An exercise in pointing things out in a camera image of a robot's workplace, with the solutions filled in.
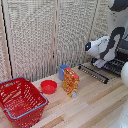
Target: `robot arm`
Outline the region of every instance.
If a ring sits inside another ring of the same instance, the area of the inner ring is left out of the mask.
[[[86,44],[85,51],[97,58],[94,63],[102,67],[107,61],[115,58],[117,48],[124,36],[128,20],[128,0],[109,0],[107,17],[109,36]],[[128,62],[122,68],[121,78],[128,87]],[[109,128],[128,128],[128,100],[120,116]]]
[[[128,19],[128,0],[109,0],[108,2],[108,15],[107,15],[107,24],[109,31],[109,40],[103,39],[99,45],[97,41],[91,42],[93,45],[87,49],[89,43],[85,46],[85,51],[87,54],[92,55],[93,57],[97,55],[92,54],[93,46],[97,48],[98,57],[95,66],[101,68],[107,61],[113,60],[116,57],[117,48],[124,36],[127,27]]]

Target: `red bowl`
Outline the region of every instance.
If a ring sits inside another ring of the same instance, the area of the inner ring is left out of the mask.
[[[41,82],[42,92],[45,94],[53,94],[56,91],[57,83],[52,80],[45,80]]]

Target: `red plastic basket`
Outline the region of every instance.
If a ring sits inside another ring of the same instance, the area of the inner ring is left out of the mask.
[[[36,124],[47,104],[43,94],[24,77],[0,83],[0,106],[15,128]]]

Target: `wooden surface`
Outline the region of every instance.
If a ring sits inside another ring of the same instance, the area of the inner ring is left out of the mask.
[[[128,99],[128,88],[120,77],[96,67],[93,69],[110,78],[110,81],[103,84],[75,67],[73,70],[79,75],[80,81],[74,99],[63,91],[58,74],[33,82],[39,90],[40,83],[46,79],[56,81],[58,87],[54,94],[44,94],[49,104],[45,107],[41,121],[32,128],[109,128]],[[0,128],[12,128],[2,110],[0,113]]]

